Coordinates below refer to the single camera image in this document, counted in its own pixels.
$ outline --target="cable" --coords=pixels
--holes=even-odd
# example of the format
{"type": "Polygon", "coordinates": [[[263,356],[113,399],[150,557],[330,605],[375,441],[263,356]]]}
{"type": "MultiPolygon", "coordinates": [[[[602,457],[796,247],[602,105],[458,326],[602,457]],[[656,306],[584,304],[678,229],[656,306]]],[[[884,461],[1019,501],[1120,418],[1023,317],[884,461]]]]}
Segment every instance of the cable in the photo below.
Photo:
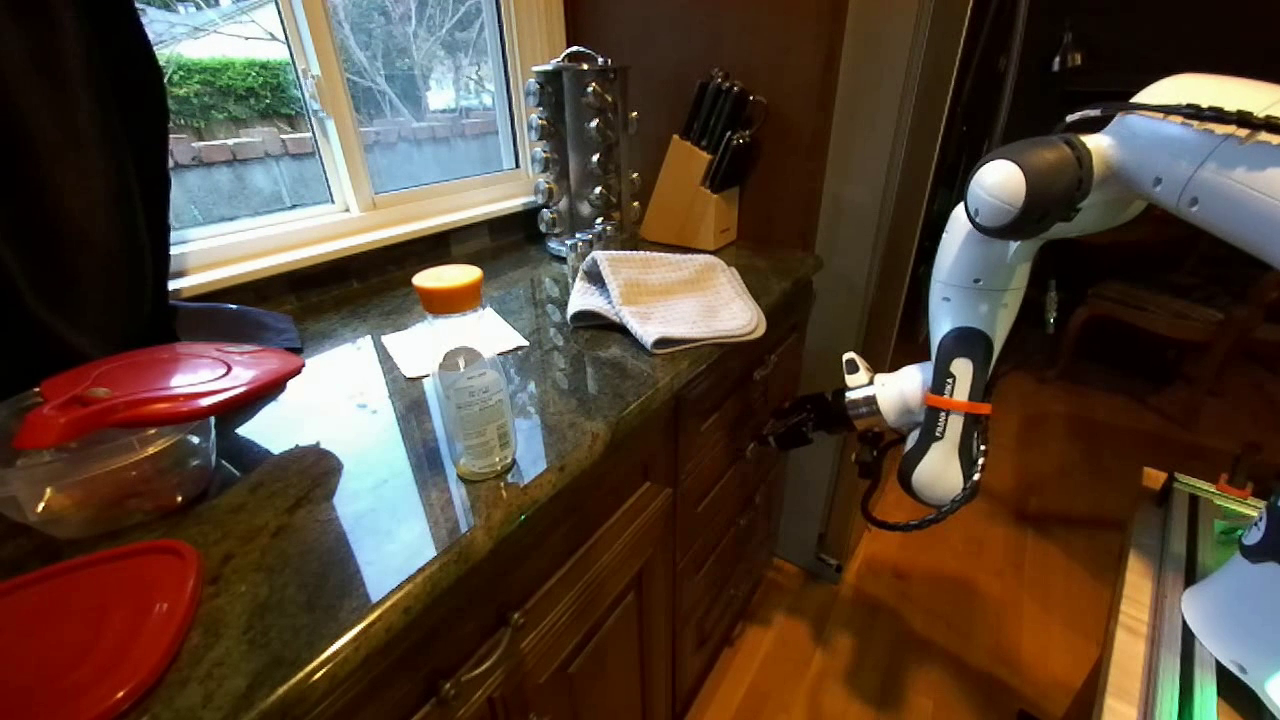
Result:
{"type": "Polygon", "coordinates": [[[1280,133],[1280,114],[1259,114],[1259,110],[1244,110],[1244,107],[1218,107],[1218,105],[1092,105],[1092,107],[1068,110],[1060,118],[1060,126],[1076,126],[1089,118],[1114,118],[1120,110],[1157,110],[1157,114],[1180,114],[1180,118],[1200,118],[1200,124],[1280,133]]]}
{"type": "Polygon", "coordinates": [[[879,533],[923,533],[923,528],[957,517],[967,501],[978,501],[978,484],[967,484],[966,497],[957,497],[953,504],[935,507],[934,517],[915,517],[915,519],[878,517],[872,501],[878,501],[878,488],[879,488],[879,477],[884,477],[884,467],[879,467],[884,465],[884,446],[901,446],[901,444],[904,444],[904,434],[893,434],[893,441],[879,434],[878,444],[868,444],[878,452],[878,461],[857,461],[862,477],[868,477],[868,493],[862,497],[862,517],[872,528],[879,528],[879,533]]]}

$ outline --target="window sill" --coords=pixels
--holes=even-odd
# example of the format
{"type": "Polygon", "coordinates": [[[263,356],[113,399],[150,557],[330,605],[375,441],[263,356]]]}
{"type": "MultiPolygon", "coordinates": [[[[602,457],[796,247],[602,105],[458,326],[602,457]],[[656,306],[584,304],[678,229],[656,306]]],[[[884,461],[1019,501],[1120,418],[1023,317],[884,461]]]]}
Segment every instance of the window sill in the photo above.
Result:
{"type": "Polygon", "coordinates": [[[375,253],[375,247],[388,247],[388,242],[404,242],[404,241],[425,241],[425,235],[490,225],[490,219],[515,217],[515,210],[529,210],[529,207],[538,207],[538,201],[529,201],[529,197],[491,201],[491,205],[475,205],[468,210],[444,210],[444,217],[430,217],[430,219],[414,219],[414,225],[388,225],[388,229],[330,235],[330,241],[285,247],[285,253],[269,253],[269,254],[189,267],[169,282],[169,290],[175,290],[175,297],[208,297],[208,290],[223,290],[223,286],[237,286],[237,282],[254,282],[254,281],[269,281],[269,275],[334,265],[334,259],[344,259],[344,254],[375,253]]]}

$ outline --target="red container lid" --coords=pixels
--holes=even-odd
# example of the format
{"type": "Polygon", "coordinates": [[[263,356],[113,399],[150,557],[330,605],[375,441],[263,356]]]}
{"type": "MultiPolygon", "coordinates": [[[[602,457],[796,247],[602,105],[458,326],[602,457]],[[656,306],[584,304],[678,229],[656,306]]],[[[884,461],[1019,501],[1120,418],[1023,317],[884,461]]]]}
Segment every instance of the red container lid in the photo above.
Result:
{"type": "Polygon", "coordinates": [[[237,411],[303,366],[269,345],[153,345],[75,363],[42,383],[14,446],[59,446],[99,429],[153,429],[237,411]]]}
{"type": "Polygon", "coordinates": [[[180,651],[202,557],[141,541],[0,583],[0,717],[119,717],[180,651]]]}

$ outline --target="plastic bottle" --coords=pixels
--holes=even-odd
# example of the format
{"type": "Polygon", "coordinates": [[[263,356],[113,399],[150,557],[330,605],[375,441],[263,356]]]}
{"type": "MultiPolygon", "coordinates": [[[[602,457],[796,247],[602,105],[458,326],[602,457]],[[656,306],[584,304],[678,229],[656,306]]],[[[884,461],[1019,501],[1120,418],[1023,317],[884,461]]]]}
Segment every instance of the plastic bottle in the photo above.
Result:
{"type": "Polygon", "coordinates": [[[515,452],[507,381],[495,360],[486,360],[475,348],[451,348],[444,353],[435,381],[458,477],[504,477],[515,452]]]}
{"type": "MultiPolygon", "coordinates": [[[[414,275],[434,317],[481,312],[486,271],[475,265],[435,265],[414,275]]],[[[514,399],[502,356],[468,345],[444,353],[435,374],[442,422],[462,479],[495,479],[514,467],[514,399]]]]}

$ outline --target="hardwood floor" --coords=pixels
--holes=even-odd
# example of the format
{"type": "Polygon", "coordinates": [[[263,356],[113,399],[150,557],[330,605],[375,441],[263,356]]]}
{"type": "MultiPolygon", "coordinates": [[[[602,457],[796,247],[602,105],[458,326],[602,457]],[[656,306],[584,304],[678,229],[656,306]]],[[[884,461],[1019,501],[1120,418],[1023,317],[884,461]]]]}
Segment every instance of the hardwood floor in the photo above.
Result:
{"type": "MultiPolygon", "coordinates": [[[[929,533],[863,533],[840,583],[776,560],[690,717],[1092,717],[1141,467],[1218,477],[1248,444],[1275,467],[1280,434],[1265,360],[1234,363],[1191,414],[1170,414],[1188,383],[1130,360],[999,373],[973,507],[929,533]]],[[[914,512],[897,484],[878,507],[914,512]]]]}

